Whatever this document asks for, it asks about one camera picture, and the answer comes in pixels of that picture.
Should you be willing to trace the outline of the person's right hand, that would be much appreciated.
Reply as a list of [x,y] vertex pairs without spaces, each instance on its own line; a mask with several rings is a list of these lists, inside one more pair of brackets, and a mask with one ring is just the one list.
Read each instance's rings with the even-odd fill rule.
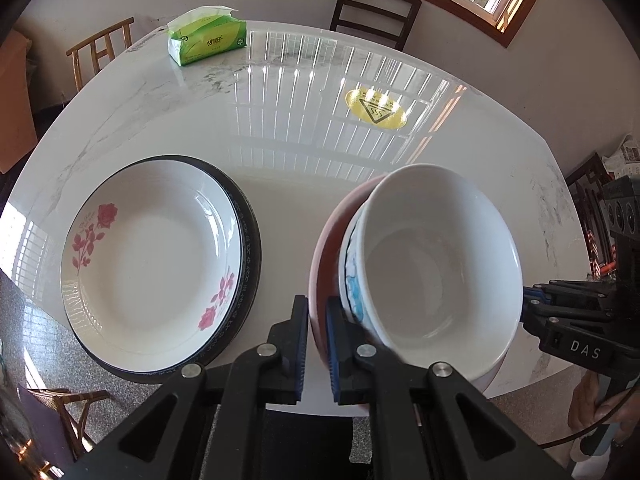
[[[612,396],[612,398],[598,401],[598,393],[599,376],[587,370],[573,392],[572,403],[567,415],[567,423],[571,430],[583,430],[598,422],[612,411],[627,394],[624,391]],[[614,438],[617,443],[623,443],[631,436],[634,428],[638,425],[639,417],[639,391],[636,391],[608,421],[609,424],[620,425]]]

